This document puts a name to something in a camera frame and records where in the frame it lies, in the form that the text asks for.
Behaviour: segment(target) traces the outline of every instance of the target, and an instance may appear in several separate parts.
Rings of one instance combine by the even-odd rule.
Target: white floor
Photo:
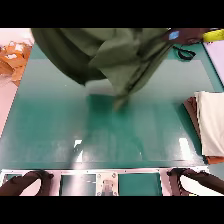
[[[0,28],[0,46],[9,44],[10,41],[34,43],[29,28]],[[12,82],[0,79],[0,137],[2,135],[17,86]]]

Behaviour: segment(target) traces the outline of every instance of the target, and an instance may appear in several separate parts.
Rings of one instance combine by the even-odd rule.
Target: pink surface
[[[13,99],[16,95],[17,88],[18,87],[11,82],[3,87],[0,87],[0,137],[2,135]]]
[[[204,46],[212,60],[212,63],[224,85],[224,41],[217,41],[212,44],[204,43]]]

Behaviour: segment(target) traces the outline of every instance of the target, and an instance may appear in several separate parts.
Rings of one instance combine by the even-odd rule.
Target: glossy table surface
[[[204,165],[182,103],[195,91],[223,86],[203,45],[185,49],[197,53],[194,60],[181,62],[171,49],[147,85],[115,112],[107,81],[84,88],[34,45],[0,140],[0,168]],[[76,140],[82,142],[74,148]]]

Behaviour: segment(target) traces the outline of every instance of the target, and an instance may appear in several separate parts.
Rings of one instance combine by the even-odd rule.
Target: black strap
[[[196,53],[193,51],[184,50],[181,47],[179,48],[179,47],[173,46],[174,49],[178,50],[178,56],[180,57],[180,59],[183,59],[185,61],[191,61],[194,58],[194,56],[196,55]],[[185,52],[185,53],[189,54],[190,56],[185,56],[181,52]]]

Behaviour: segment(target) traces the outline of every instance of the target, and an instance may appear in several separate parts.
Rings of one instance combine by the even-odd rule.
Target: green table
[[[197,53],[193,61],[178,61],[172,49],[148,84],[115,112],[113,96],[88,94],[34,45],[0,140],[0,168],[204,165],[182,103],[195,91],[222,92],[223,86],[203,45],[187,48]],[[75,140],[82,143],[74,149]],[[222,167],[211,170],[220,175]]]

